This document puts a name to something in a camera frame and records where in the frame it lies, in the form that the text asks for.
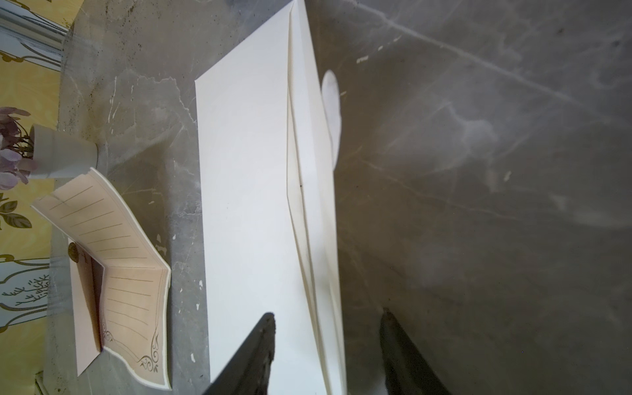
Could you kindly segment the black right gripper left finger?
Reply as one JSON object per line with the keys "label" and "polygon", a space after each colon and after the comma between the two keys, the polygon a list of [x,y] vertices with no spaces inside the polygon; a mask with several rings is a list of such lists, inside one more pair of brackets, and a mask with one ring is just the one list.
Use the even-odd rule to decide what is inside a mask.
{"label": "black right gripper left finger", "polygon": [[275,356],[276,322],[264,314],[204,395],[267,395]]}

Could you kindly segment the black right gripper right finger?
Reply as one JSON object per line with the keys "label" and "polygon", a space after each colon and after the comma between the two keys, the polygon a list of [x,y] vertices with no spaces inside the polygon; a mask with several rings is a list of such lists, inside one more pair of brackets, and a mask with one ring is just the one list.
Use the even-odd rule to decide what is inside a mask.
{"label": "black right gripper right finger", "polygon": [[389,309],[380,319],[380,348],[388,394],[450,395]]}

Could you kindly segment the lined letter paper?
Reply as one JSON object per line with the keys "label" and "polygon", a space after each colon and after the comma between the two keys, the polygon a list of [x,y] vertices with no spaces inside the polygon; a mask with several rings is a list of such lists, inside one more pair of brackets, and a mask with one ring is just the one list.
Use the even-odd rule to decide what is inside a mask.
{"label": "lined letter paper", "polygon": [[102,352],[119,358],[138,382],[171,389],[166,319],[171,268],[114,186],[90,169],[32,207],[102,267]]}

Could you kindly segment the white envelope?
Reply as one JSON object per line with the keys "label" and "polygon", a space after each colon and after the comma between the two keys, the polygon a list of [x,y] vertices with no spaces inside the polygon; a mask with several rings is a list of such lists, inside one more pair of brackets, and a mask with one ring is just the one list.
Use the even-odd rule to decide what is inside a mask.
{"label": "white envelope", "polygon": [[210,377],[271,313],[269,393],[344,394],[334,142],[304,2],[195,85]]}

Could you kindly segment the pink envelope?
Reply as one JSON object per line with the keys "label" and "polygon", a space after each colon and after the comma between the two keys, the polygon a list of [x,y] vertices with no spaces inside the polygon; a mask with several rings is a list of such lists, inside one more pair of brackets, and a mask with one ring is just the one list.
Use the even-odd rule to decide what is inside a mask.
{"label": "pink envelope", "polygon": [[75,241],[68,240],[67,255],[70,259],[77,375],[80,376],[102,352],[100,276],[103,270]]}

